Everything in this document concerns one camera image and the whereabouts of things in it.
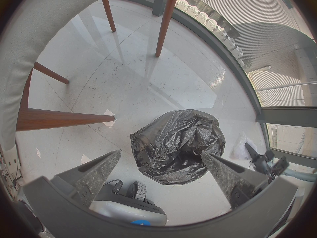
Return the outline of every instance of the garbage bag opening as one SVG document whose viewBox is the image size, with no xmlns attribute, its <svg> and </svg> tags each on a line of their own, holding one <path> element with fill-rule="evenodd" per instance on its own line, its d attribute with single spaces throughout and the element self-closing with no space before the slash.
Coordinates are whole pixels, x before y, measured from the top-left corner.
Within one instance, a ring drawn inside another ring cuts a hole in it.
<svg viewBox="0 0 317 238">
<path fill-rule="evenodd" d="M 218 120 L 194 109 L 165 113 L 130 137 L 139 171 L 165 185 L 202 177 L 208 169 L 201 153 L 221 156 L 225 147 Z"/>
</svg>

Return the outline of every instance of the paper scrap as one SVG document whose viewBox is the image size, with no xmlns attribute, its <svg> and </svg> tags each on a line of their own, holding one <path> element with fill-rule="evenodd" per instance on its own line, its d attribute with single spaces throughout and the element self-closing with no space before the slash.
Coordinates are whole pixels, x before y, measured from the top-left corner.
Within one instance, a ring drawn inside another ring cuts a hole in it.
<svg viewBox="0 0 317 238">
<path fill-rule="evenodd" d="M 87 162 L 89 162 L 89 161 L 91 161 L 91 159 L 89 159 L 86 155 L 82 155 L 82 157 L 81 157 L 81 163 L 83 163 L 83 164 L 85 164 L 85 163 L 87 163 Z"/>
<path fill-rule="evenodd" d="M 114 116 L 114 113 L 112 113 L 110 110 L 107 109 L 103 115 L 104 116 Z M 108 126 L 109 128 L 112 128 L 114 123 L 116 122 L 116 120 L 117 119 L 115 119 L 114 121 L 103 122 L 103 124 Z"/>
<path fill-rule="evenodd" d="M 38 148 L 36 148 L 36 154 L 41 158 L 41 153 L 40 153 L 40 151 L 38 150 Z"/>
</svg>

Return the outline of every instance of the wooden chair leg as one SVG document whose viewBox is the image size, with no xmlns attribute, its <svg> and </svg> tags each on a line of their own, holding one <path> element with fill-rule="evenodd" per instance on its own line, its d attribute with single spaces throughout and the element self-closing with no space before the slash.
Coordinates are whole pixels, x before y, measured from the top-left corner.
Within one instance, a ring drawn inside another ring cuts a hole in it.
<svg viewBox="0 0 317 238">
<path fill-rule="evenodd" d="M 33 72 L 33 69 L 30 72 L 30 75 L 26 81 L 26 84 L 23 90 L 16 131 L 34 130 L 34 129 L 50 129 L 50 128 L 114 121 L 114 116 L 59 112 L 59 111 L 50 111 L 50 110 L 42 110 L 42 109 L 30 109 L 29 108 L 29 90 L 30 90 L 32 72 Z"/>
<path fill-rule="evenodd" d="M 103 6 L 105 8 L 106 14 L 107 14 L 107 18 L 111 27 L 111 31 L 115 32 L 116 31 L 116 26 L 114 25 L 114 21 L 112 18 L 112 13 L 110 10 L 110 4 L 109 4 L 109 0 L 102 0 Z"/>
<path fill-rule="evenodd" d="M 159 57 L 161 55 L 161 51 L 163 48 L 163 43 L 165 40 L 165 36 L 167 33 L 168 25 L 171 21 L 171 17 L 173 14 L 173 10 L 175 7 L 177 0 L 167 0 L 164 13 L 163 13 L 163 18 L 162 18 L 162 23 L 161 23 L 161 29 L 159 31 L 159 36 L 158 36 L 158 44 L 156 46 L 156 53 L 155 55 Z"/>
<path fill-rule="evenodd" d="M 35 62 L 34 64 L 34 69 L 40 71 L 41 73 L 53 78 L 53 79 L 56 79 L 64 84 L 68 84 L 69 83 L 69 80 L 58 75 L 57 73 L 51 71 L 50 69 L 46 68 L 45 66 L 41 65 L 40 63 L 38 62 Z"/>
</svg>

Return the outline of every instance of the trash bag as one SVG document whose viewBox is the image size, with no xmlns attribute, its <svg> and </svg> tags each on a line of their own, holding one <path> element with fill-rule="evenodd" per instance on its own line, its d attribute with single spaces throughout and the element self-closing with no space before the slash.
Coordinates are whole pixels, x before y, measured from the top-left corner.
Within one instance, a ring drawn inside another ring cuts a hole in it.
<svg viewBox="0 0 317 238">
<path fill-rule="evenodd" d="M 130 137 L 139 171 L 164 185 L 199 179 L 208 171 L 201 153 L 221 156 L 225 146 L 218 120 L 194 109 L 165 113 Z"/>
</svg>

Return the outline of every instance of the tile floor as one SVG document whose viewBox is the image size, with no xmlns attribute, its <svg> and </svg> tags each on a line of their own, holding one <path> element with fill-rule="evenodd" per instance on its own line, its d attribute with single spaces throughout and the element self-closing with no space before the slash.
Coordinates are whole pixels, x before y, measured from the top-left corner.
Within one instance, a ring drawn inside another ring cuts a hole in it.
<svg viewBox="0 0 317 238">
<path fill-rule="evenodd" d="M 124 189 L 135 180 L 168 216 L 167 225 L 198 222 L 229 211 L 230 206 L 210 173 L 183 186 L 160 185 L 143 176 L 132 156 L 130 133 L 176 109 L 198 109 L 214 115 L 226 139 L 223 157 L 245 132 L 265 152 L 255 112 L 231 70 L 203 40 L 171 20 L 162 54 L 155 57 L 162 17 L 123 0 L 109 0 L 115 33 L 110 30 L 101 0 L 74 17 L 49 42 L 38 62 L 69 79 L 69 85 L 33 72 L 29 107 L 103 115 L 104 124 L 17 133 L 21 172 L 26 182 L 81 164 L 115 149 L 121 160 L 109 179 Z M 247 161 L 240 165 L 248 167 Z"/>
</svg>

